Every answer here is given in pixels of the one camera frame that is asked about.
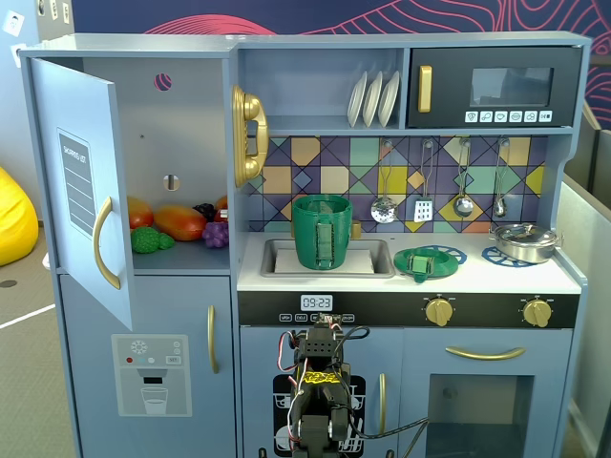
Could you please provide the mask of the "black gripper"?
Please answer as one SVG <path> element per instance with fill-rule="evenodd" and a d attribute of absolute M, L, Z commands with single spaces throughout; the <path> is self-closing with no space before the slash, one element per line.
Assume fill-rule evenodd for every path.
<path fill-rule="evenodd" d="M 341 353 L 338 343 L 344 333 L 338 326 L 311 327 L 303 337 L 303 357 L 311 370 L 327 370 Z"/>

